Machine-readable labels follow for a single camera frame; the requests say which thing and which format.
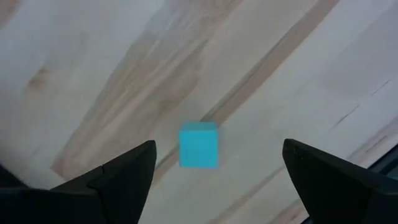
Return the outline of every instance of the wooden floor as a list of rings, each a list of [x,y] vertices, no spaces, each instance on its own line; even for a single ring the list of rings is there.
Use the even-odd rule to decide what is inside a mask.
[[[140,223],[300,223],[285,138],[363,167],[398,143],[395,0],[0,6],[0,163],[30,186],[154,139]],[[179,167],[190,120],[218,123],[218,169]]]

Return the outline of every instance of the cyan cube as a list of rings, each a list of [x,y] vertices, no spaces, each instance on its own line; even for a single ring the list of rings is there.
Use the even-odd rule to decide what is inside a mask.
[[[215,122],[185,123],[179,137],[181,167],[218,166],[218,132]]]

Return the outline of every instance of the cube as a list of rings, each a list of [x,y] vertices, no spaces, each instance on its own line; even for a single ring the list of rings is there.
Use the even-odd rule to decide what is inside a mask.
[[[218,132],[214,122],[188,122],[180,129],[180,166],[216,168]]]

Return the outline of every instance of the light wood surface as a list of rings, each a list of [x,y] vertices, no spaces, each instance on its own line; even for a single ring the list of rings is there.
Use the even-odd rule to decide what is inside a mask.
[[[0,163],[33,187],[155,139],[141,223],[300,223],[285,138],[364,167],[398,143],[394,0],[2,5]],[[179,167],[189,120],[218,123],[218,169]]]

